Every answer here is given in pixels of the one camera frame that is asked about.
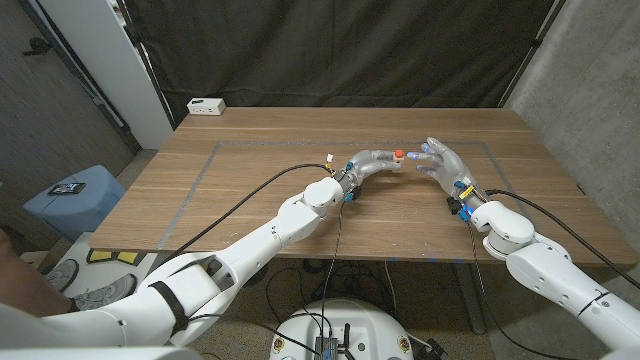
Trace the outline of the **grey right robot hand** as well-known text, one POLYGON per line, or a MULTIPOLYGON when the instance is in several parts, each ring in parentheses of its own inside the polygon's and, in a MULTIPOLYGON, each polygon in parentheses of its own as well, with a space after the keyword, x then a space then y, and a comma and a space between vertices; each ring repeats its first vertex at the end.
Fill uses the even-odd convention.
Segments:
POLYGON ((421 149, 421 152, 409 152, 407 158, 429 161, 431 166, 417 165, 416 169, 435 179, 447 195, 461 201, 471 211, 489 201, 453 150, 433 137, 428 137, 421 149))

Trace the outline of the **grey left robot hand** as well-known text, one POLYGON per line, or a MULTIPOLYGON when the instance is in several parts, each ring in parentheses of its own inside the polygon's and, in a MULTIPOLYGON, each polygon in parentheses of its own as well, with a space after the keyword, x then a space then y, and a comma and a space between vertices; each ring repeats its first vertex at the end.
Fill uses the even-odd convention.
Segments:
POLYGON ((397 171, 401 164, 394 161, 394 152, 386 150, 363 150, 356 153, 336 175, 343 194, 351 193, 370 175, 379 171, 397 171))

